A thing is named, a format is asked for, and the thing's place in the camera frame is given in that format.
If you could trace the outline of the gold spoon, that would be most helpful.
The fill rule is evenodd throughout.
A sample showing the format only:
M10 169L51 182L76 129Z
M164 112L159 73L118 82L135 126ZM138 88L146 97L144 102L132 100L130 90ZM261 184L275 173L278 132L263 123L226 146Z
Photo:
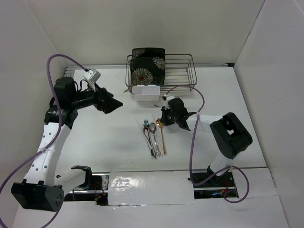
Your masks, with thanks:
M160 128L160 131L161 131L161 138L162 138L162 144L163 144L163 153L164 153L164 155L167 155L167 150L166 150L165 141L164 141L164 137L163 137L163 131L162 131L164 125L163 125L163 123L161 122L161 119L160 119L160 118L158 118L158 119L156 120L156 124L157 124L157 126Z

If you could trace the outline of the blue handled utensil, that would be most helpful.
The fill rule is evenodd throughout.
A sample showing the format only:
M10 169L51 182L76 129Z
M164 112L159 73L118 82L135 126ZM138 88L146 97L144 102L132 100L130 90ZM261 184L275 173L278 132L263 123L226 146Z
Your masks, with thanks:
M132 89L126 89L126 90L124 91L124 93L130 93L130 94L134 95L134 93L132 92Z

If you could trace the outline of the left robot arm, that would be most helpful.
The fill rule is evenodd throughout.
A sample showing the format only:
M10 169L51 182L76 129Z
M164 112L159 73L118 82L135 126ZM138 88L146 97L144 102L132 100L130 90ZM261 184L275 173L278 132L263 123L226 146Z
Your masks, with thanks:
M56 174L61 151L68 138L78 110L94 106L105 114L123 106L104 87L97 84L77 91L71 77L61 77L54 85L52 98L45 114L44 133L38 155L21 183L13 183L11 193L24 209L57 212L65 196L76 187L87 190L94 178L89 166L75 165L67 172Z

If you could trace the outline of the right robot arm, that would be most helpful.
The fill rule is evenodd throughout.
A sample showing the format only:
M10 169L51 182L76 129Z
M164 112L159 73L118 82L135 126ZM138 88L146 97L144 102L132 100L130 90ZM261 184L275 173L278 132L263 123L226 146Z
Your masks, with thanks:
M161 122L165 126L177 124L186 131L198 130L214 136L219 153L207 168L207 180L210 185L218 186L232 160L252 144L251 134L232 112L223 116L202 115L188 112L184 102L173 95L162 98L165 105L161 108Z

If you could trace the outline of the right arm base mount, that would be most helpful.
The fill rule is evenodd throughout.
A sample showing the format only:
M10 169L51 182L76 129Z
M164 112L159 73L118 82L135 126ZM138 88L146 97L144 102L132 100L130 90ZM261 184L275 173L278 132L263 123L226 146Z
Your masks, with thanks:
M238 198L233 174L227 172L218 180L211 179L200 186L194 186L194 199L223 198L224 193L227 198Z

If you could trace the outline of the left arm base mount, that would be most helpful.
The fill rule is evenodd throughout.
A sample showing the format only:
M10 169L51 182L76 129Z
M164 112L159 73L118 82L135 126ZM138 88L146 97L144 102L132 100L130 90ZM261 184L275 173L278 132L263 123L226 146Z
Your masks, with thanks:
M92 173L89 166L76 165L71 168L84 174L78 185L66 194L64 201L94 201L98 206L108 205L109 173Z

